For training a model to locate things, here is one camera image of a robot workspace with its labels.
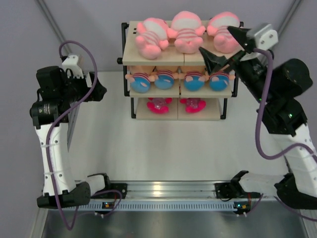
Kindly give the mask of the pink frog plush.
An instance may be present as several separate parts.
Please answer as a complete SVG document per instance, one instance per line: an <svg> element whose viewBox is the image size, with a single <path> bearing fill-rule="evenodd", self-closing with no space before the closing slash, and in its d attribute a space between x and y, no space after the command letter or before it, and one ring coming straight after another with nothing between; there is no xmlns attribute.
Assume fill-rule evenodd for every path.
<svg viewBox="0 0 317 238"><path fill-rule="evenodd" d="M174 39L176 49L184 54L194 54L202 46L205 26L198 15L189 11L176 14L167 29L169 38Z"/></svg>
<svg viewBox="0 0 317 238"><path fill-rule="evenodd" d="M234 52L239 44L231 33L227 30L228 26L239 27L239 17L229 11L221 12L209 20L207 34L213 37L214 48L221 53Z"/></svg>
<svg viewBox="0 0 317 238"><path fill-rule="evenodd" d="M160 18L150 17L139 22L135 44L140 55L149 60L158 58L169 46L168 28L168 24Z"/></svg>

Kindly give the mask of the boy doll black hair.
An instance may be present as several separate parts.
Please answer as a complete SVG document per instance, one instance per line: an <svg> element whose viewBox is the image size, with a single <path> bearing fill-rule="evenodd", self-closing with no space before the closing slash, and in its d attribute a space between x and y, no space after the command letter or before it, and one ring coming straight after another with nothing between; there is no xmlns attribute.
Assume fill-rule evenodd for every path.
<svg viewBox="0 0 317 238"><path fill-rule="evenodd" d="M225 90L229 85L229 81L235 79L235 72L233 70L230 72L218 71L211 75L205 73L205 75L209 82L209 87L214 91Z"/></svg>

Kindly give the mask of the boy doll bald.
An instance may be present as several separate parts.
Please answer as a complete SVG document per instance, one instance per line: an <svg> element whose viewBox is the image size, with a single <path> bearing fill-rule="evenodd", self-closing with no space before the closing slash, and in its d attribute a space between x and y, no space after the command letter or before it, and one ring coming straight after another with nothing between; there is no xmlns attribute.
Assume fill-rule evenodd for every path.
<svg viewBox="0 0 317 238"><path fill-rule="evenodd" d="M187 90L198 91L208 81L209 75L206 73L205 66L202 65L181 66L178 78L183 80Z"/></svg>

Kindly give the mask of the boy doll blue pants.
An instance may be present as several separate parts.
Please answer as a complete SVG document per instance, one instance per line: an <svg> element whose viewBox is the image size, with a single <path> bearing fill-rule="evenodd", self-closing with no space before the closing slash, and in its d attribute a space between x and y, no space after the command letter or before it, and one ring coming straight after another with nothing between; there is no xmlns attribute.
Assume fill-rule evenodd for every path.
<svg viewBox="0 0 317 238"><path fill-rule="evenodd" d="M131 88L138 93L146 93L151 87L151 83L156 80L152 75L155 66L153 65L131 65L127 66L129 73L125 79L130 82Z"/></svg>
<svg viewBox="0 0 317 238"><path fill-rule="evenodd" d="M154 84L158 89L170 89L179 78L179 66L158 65L152 73L155 76Z"/></svg>

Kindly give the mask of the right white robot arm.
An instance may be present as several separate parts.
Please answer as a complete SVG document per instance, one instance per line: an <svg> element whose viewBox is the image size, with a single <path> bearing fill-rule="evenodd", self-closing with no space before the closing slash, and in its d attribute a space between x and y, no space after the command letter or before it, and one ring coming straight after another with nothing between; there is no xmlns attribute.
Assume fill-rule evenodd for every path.
<svg viewBox="0 0 317 238"><path fill-rule="evenodd" d="M223 68L234 70L259 103L255 130L258 153L267 160L284 157L290 168L285 175L239 172L229 183L230 195L247 193L278 197L293 209L317 207L317 152L311 141L307 117L296 97L313 82L306 64L289 59L273 67L271 48L278 35L268 23L254 29L229 26L241 46L233 56L219 57L200 48L208 74Z"/></svg>

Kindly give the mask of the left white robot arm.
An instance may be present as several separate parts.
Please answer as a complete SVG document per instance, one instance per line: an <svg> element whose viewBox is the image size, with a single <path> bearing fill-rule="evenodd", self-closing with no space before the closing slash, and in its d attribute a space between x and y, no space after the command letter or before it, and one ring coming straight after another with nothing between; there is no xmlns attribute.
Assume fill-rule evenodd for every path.
<svg viewBox="0 0 317 238"><path fill-rule="evenodd" d="M70 69L48 66L37 70L36 79L40 88L30 116L39 138L44 166L44 188L37 198L38 207L58 209L86 205L95 193L101 198L109 197L112 186L105 173L75 181L68 156L69 117L65 115L57 121L89 92L86 78L75 78Z"/></svg>

